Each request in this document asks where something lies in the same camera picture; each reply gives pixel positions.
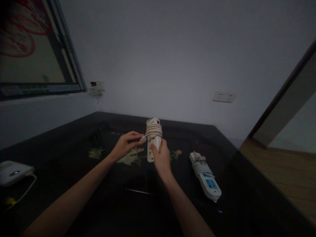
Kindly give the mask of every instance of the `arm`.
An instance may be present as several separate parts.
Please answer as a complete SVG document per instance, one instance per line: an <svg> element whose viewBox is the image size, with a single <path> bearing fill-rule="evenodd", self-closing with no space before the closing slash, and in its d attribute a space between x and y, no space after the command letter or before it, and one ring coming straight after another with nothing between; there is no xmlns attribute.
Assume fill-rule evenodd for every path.
<svg viewBox="0 0 316 237"><path fill-rule="evenodd" d="M129 132L121 136L112 152L53 202L27 227L22 236L63 236L104 179L109 169L132 148L141 145L140 142L131 144L128 142L140 139L142 136L142 134L137 132Z"/></svg>
<svg viewBox="0 0 316 237"><path fill-rule="evenodd" d="M175 180L170 167L170 151L162 139L160 153L151 145L157 172L170 196L174 211L180 222L184 236L215 236L195 206Z"/></svg>

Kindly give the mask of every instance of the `left hand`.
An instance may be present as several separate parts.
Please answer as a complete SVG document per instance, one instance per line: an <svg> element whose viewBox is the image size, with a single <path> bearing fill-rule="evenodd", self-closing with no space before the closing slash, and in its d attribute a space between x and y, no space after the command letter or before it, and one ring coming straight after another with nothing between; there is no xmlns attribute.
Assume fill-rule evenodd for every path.
<svg viewBox="0 0 316 237"><path fill-rule="evenodd" d="M141 142L128 143L131 140L139 140L142 138L142 136L143 134L134 131L126 133L125 135L121 136L118 142L116 143L115 147L111 151L110 156L113 157L115 162L118 161L119 159L127 155L131 149L143 144Z"/></svg>

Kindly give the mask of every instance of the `window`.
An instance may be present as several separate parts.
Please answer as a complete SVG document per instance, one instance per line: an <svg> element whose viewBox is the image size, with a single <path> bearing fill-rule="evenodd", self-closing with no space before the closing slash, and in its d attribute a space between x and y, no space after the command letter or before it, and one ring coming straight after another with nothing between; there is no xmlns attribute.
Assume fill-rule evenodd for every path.
<svg viewBox="0 0 316 237"><path fill-rule="evenodd" d="M56 0L13 0L0 28L0 98L85 90Z"/></svg>

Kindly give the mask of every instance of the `wall outlet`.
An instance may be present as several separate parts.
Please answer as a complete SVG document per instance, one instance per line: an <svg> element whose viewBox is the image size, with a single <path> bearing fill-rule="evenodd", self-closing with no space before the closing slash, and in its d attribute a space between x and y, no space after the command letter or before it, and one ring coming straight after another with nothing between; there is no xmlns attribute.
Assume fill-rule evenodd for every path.
<svg viewBox="0 0 316 237"><path fill-rule="evenodd" d="M213 101L232 103L235 97L236 97L236 93L216 91L213 97Z"/></svg>
<svg viewBox="0 0 316 237"><path fill-rule="evenodd" d="M90 87L89 88L89 92L90 92L91 95L99 95L99 94L101 94L98 86Z"/></svg>
<svg viewBox="0 0 316 237"><path fill-rule="evenodd" d="M96 86L99 88L99 90L105 91L104 82L96 82Z"/></svg>

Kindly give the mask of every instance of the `window frame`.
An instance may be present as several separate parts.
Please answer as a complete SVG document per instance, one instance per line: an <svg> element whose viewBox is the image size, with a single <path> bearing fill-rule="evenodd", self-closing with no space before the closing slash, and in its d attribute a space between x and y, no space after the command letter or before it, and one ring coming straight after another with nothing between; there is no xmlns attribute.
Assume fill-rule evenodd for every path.
<svg viewBox="0 0 316 237"><path fill-rule="evenodd" d="M61 71L65 78L65 83L10 83L0 82L0 100L12 100L21 99L36 96L56 95L56 94L70 94L78 92L86 92L87 87L83 80L82 72L79 66L78 58L74 50L73 43L70 39L69 30L67 28L66 20L62 12L61 5L58 0L45 0L52 15L52 19L56 25L57 33L60 41L58 43L61 47L58 47L58 43L54 44L54 41L58 40L54 30L47 35L51 47L55 53L56 60L61 68ZM61 49L65 50L66 57L68 59L70 69L74 75L75 83L73 82L70 71L67 67L67 63L64 57L61 57Z"/></svg>

